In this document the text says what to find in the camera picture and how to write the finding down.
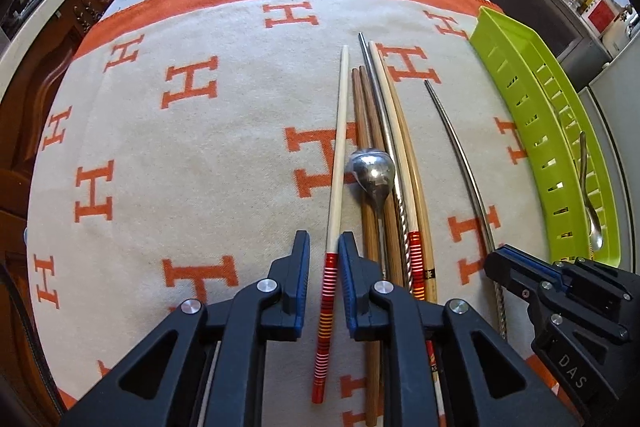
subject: green plastic basket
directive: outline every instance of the green plastic basket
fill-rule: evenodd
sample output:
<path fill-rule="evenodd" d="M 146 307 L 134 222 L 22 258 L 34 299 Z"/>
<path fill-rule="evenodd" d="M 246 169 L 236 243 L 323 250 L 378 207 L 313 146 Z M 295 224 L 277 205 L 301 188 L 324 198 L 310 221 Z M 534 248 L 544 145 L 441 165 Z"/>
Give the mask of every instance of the green plastic basket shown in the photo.
<path fill-rule="evenodd" d="M 551 260 L 591 257 L 618 266 L 620 237 L 607 167 L 587 113 L 560 64 L 535 31 L 486 7 L 480 9 L 470 42 L 509 107 L 527 151 Z M 589 151 L 587 192 L 604 237 L 602 249 L 593 254 L 576 171 L 580 131 L 586 134 Z"/>

